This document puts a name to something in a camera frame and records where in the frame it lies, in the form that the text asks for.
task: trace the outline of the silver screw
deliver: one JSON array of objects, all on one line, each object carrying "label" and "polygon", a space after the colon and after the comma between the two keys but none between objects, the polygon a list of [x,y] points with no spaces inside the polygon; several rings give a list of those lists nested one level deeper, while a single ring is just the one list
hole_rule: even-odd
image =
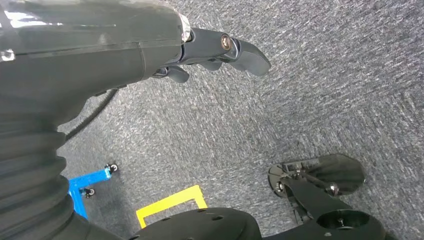
[{"label": "silver screw", "polygon": [[276,184],[275,184],[275,189],[276,189],[276,191],[277,192],[279,192],[279,193],[281,193],[281,192],[285,192],[285,189],[284,189],[284,185],[283,185],[283,183],[282,182],[277,182]]},{"label": "silver screw", "polygon": [[231,45],[232,45],[232,43],[231,43],[231,38],[230,38],[230,36],[228,36],[227,34],[223,34],[222,36],[221,36],[221,47],[224,49],[224,50],[230,50],[231,49]]}]

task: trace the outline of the black mounting arm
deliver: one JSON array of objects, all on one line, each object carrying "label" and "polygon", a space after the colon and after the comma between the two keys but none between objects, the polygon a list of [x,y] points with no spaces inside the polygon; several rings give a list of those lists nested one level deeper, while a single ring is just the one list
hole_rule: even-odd
[{"label": "black mounting arm", "polygon": [[274,192],[286,196],[298,224],[265,240],[388,240],[373,216],[353,210],[337,198],[351,194],[364,182],[361,164],[334,154],[304,161],[275,164],[268,173]]}]

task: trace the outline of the blue stand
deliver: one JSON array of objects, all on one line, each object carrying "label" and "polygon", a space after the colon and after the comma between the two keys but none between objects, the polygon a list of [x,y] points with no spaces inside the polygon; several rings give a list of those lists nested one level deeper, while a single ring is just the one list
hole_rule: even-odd
[{"label": "blue stand", "polygon": [[83,195],[85,194],[85,187],[104,182],[111,179],[110,168],[106,167],[104,170],[95,171],[87,175],[82,175],[69,180],[69,195],[73,200],[73,209],[76,213],[88,219],[86,208],[83,203]]}]

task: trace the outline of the robotic hand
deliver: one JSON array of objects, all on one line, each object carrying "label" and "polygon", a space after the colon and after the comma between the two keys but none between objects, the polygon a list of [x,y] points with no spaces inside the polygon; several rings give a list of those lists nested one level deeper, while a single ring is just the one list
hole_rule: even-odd
[{"label": "robotic hand", "polygon": [[86,100],[179,65],[264,75],[254,45],[154,0],[0,0],[0,239],[116,240],[73,211],[57,127]]}]

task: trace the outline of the screw hole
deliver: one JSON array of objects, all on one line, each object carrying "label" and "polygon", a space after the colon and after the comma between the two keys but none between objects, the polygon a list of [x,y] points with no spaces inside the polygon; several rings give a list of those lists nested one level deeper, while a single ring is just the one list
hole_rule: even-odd
[{"label": "screw hole", "polygon": [[214,217],[212,217],[212,221],[221,220],[223,218],[224,218],[223,216],[214,216]]}]

